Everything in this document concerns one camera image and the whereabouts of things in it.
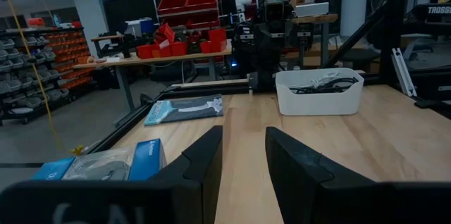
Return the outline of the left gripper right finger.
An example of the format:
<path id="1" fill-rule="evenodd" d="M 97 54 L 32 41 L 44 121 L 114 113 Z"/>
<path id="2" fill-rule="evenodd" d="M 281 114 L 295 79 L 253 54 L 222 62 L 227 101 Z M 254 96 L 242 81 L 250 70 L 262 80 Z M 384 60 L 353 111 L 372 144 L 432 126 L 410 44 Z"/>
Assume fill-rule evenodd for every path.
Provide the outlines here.
<path id="1" fill-rule="evenodd" d="M 371 218 L 373 180 L 276 127 L 267 127 L 266 159 L 284 224 L 353 224 Z"/>

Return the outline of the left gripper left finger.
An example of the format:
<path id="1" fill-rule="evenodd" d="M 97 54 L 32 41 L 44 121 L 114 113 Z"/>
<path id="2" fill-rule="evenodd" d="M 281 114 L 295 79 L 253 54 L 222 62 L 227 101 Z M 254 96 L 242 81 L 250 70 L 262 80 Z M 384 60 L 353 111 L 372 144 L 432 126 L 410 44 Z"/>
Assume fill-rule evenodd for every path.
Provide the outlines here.
<path id="1" fill-rule="evenodd" d="M 223 127 L 213 126 L 151 177 L 152 224 L 214 224 L 223 163 Z"/>

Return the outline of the white box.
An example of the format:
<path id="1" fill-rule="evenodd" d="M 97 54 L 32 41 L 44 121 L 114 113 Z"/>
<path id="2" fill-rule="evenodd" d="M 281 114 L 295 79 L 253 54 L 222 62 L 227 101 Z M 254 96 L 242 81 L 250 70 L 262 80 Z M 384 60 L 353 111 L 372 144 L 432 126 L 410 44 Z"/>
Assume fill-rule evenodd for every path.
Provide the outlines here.
<path id="1" fill-rule="evenodd" d="M 329 12 L 329 3 L 322 2 L 297 5 L 294 9 L 294 12 L 298 18 L 315 15 L 326 15 Z"/>

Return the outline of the wooden standing desk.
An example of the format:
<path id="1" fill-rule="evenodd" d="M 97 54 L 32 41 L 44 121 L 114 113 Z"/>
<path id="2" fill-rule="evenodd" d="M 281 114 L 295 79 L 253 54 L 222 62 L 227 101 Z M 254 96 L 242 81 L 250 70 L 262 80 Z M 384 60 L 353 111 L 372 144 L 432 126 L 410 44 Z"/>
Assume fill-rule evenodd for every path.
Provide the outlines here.
<path id="1" fill-rule="evenodd" d="M 287 69 L 293 70 L 295 66 L 300 68 L 321 67 L 329 59 L 329 24 L 338 19 L 336 13 L 325 15 L 312 15 L 300 18 L 293 18 L 292 22 L 321 26 L 321 36 L 319 43 L 312 43 L 310 47 L 300 44 L 298 52 L 289 51 L 283 57 L 287 62 Z"/>

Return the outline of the red plastic bin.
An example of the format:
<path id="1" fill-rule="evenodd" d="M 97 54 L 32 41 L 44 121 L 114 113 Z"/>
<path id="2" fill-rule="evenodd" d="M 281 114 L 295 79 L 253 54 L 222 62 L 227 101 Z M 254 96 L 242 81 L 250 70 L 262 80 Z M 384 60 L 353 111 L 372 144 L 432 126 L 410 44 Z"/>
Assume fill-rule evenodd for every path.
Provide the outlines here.
<path id="1" fill-rule="evenodd" d="M 221 52 L 227 47 L 226 30 L 223 28 L 208 31 L 211 52 Z"/>
<path id="2" fill-rule="evenodd" d="M 165 23 L 161 25 L 158 28 L 158 30 L 154 33 L 154 40 L 159 44 L 164 41 L 173 43 L 175 41 L 175 32 L 167 23 Z"/>
<path id="3" fill-rule="evenodd" d="M 174 42 L 170 44 L 172 56 L 184 56 L 187 54 L 186 42 Z"/>
<path id="4" fill-rule="evenodd" d="M 153 50 L 154 50 L 154 46 L 151 45 L 151 44 L 145 44 L 145 45 L 138 46 L 138 47 L 136 48 L 136 50 L 137 50 L 137 56 L 138 56 L 140 59 L 150 59 L 150 58 L 153 58 L 152 52 L 153 52 Z"/>

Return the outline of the blue game controller box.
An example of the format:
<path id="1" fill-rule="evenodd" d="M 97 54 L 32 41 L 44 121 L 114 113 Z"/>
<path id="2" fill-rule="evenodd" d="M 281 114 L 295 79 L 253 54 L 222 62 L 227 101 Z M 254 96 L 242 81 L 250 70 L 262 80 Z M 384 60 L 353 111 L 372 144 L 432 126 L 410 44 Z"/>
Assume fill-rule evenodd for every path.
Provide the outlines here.
<path id="1" fill-rule="evenodd" d="M 146 180 L 166 166 L 160 139 L 45 163 L 34 180 Z"/>

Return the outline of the white plastic bin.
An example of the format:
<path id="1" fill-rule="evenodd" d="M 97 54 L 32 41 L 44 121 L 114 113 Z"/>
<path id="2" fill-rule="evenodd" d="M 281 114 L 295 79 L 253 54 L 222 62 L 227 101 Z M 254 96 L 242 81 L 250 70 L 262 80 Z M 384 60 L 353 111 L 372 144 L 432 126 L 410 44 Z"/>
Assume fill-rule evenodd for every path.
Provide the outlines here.
<path id="1" fill-rule="evenodd" d="M 357 112 L 364 78 L 350 68 L 290 70 L 275 84 L 284 116 L 337 116 Z"/>

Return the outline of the white column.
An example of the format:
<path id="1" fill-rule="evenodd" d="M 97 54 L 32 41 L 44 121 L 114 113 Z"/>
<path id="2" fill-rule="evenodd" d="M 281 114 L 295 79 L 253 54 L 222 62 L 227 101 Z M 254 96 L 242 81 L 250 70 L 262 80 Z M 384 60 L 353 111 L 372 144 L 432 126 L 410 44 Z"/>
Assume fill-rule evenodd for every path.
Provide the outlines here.
<path id="1" fill-rule="evenodd" d="M 342 0 L 340 36 L 350 37 L 366 20 L 366 0 Z"/>

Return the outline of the metal rack with red bins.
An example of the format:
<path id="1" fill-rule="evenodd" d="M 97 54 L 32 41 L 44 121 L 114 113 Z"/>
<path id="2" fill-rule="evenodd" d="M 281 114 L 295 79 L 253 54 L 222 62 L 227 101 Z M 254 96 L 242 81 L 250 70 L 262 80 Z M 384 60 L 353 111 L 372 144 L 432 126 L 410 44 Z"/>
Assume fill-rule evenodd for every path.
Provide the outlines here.
<path id="1" fill-rule="evenodd" d="M 153 0 L 156 24 L 207 30 L 221 25 L 222 0 Z"/>

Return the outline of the long wooden work table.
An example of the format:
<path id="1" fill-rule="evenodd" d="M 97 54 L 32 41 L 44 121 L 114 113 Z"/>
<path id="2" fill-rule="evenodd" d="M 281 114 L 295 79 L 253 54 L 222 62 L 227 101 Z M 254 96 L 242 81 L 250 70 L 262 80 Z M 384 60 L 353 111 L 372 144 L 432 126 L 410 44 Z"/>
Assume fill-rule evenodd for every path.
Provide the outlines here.
<path id="1" fill-rule="evenodd" d="M 99 68 L 99 67 L 112 67 L 116 72 L 116 78 L 119 83 L 119 87 L 124 93 L 125 100 L 127 101 L 127 107 L 129 112 L 131 113 L 136 109 L 133 97 L 130 91 L 130 86 L 126 79 L 126 68 L 128 66 L 136 66 L 136 65 L 151 65 L 154 63 L 163 63 L 163 62 L 174 62 L 174 61 L 194 61 L 200 59 L 207 59 L 209 61 L 209 78 L 210 81 L 215 81 L 217 79 L 216 67 L 215 67 L 215 57 L 217 56 L 229 56 L 232 54 L 232 45 L 230 40 L 227 40 L 227 47 L 225 50 L 216 52 L 216 53 L 208 53 L 208 54 L 189 54 L 182 56 L 170 56 L 163 58 L 146 58 L 141 59 L 138 58 L 137 55 L 132 56 L 131 58 L 114 58 L 112 61 L 107 61 L 103 63 L 86 63 L 86 64 L 78 64 L 74 66 L 74 69 L 82 69 L 82 68 Z"/>

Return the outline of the shelving with small parts bins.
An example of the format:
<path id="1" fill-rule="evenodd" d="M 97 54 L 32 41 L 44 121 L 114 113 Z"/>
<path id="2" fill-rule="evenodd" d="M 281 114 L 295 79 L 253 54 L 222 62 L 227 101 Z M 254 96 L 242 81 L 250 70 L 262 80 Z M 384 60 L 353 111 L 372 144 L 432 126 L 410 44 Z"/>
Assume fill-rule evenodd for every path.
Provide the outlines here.
<path id="1" fill-rule="evenodd" d="M 92 69 L 73 67 L 89 58 L 83 29 L 0 32 L 0 126 L 23 124 L 94 88 Z"/>

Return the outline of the silver aluminium bracket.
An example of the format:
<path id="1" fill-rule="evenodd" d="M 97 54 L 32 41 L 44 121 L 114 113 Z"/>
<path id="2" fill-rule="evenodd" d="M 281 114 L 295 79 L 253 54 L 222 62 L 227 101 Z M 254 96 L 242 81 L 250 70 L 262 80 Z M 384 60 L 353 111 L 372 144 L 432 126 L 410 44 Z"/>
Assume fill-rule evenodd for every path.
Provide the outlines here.
<path id="1" fill-rule="evenodd" d="M 416 97 L 416 89 L 404 62 L 404 57 L 400 48 L 392 48 L 392 61 L 402 93 L 408 97 Z"/>

